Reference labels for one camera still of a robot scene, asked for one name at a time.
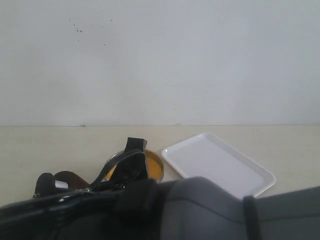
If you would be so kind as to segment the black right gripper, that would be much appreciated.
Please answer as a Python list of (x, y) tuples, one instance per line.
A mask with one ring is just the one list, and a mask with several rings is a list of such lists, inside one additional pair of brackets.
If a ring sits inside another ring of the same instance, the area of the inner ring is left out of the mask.
[(142, 153), (130, 156), (115, 165), (107, 173), (107, 180), (118, 187), (125, 187), (130, 182), (148, 179), (146, 145), (147, 140), (143, 138), (128, 137), (125, 149), (114, 154), (107, 162), (130, 150), (140, 150)]

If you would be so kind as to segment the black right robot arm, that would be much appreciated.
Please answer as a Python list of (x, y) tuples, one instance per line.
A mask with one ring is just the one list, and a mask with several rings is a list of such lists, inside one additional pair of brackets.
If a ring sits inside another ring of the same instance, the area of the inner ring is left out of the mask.
[(43, 173), (31, 200), (2, 206), (3, 240), (317, 240), (318, 187), (237, 199), (193, 177), (149, 177), (146, 140), (128, 138), (88, 183), (77, 174)]

